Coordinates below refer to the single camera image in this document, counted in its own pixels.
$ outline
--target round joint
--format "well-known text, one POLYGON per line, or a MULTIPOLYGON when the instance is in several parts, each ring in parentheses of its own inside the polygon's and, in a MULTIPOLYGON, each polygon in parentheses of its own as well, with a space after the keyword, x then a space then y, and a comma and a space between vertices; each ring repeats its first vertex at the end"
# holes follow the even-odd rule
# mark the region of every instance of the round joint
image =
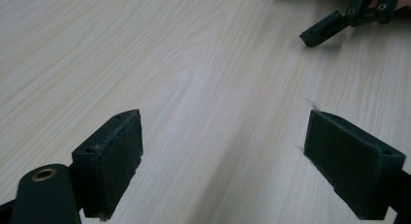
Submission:
POLYGON ((383 10, 385 10, 387 8, 387 5, 385 5, 385 4, 380 4, 379 6, 378 6, 378 10, 380 10, 380 11, 383 11, 383 10))
POLYGON ((57 174, 57 170, 54 168, 47 168, 47 169, 42 169, 41 171, 38 171, 35 173, 33 176, 31 176, 31 179, 36 182, 44 181, 46 179, 49 179, 57 174))

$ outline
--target wood grain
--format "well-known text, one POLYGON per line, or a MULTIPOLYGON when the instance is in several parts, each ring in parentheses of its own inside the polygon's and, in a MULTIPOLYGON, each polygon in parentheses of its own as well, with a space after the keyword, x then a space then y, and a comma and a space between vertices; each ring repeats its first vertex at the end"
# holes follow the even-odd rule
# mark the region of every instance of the wood grain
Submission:
POLYGON ((140 109, 142 164, 110 223, 363 223, 300 148, 315 104, 411 155, 411 15, 306 48, 347 4, 0 0, 0 203, 140 109))

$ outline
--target light wood surface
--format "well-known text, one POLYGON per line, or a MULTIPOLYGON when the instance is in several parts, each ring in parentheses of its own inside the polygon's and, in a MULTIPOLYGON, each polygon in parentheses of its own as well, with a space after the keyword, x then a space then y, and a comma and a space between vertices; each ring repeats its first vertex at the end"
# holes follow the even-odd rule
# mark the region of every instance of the light wood surface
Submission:
POLYGON ((393 223, 359 221, 301 151, 315 104, 411 156, 409 10, 299 38, 347 4, 0 0, 0 204, 140 109, 144 156, 109 223, 393 223))

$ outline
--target black mechanical part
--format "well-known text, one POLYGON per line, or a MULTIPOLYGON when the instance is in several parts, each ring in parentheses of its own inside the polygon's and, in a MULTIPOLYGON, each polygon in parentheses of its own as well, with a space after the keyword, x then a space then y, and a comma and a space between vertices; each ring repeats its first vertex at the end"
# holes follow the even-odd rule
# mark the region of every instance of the black mechanical part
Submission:
POLYGON ((300 34, 308 47, 317 47, 348 26, 357 27, 367 22, 377 21, 386 24, 394 16, 398 0, 351 0, 343 16, 339 11, 326 16, 300 34))
POLYGON ((73 153, 70 167, 52 164, 26 174, 16 199, 0 206, 0 223, 80 223, 110 219, 142 161, 139 110, 112 117, 73 153))
POLYGON ((304 155, 360 219, 382 220, 391 206, 398 223, 411 223, 411 178, 400 151, 339 116, 311 111, 304 155))

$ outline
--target black block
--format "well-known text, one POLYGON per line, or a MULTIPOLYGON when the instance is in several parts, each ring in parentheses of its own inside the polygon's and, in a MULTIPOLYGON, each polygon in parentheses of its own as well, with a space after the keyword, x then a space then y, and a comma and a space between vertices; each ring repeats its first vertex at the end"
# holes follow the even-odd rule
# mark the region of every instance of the black block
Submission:
POLYGON ((86 217, 110 219, 142 156, 138 110, 112 117, 72 153, 73 182, 86 217))
POLYGON ((304 155, 360 219, 384 219, 403 153, 339 116, 311 111, 304 155))

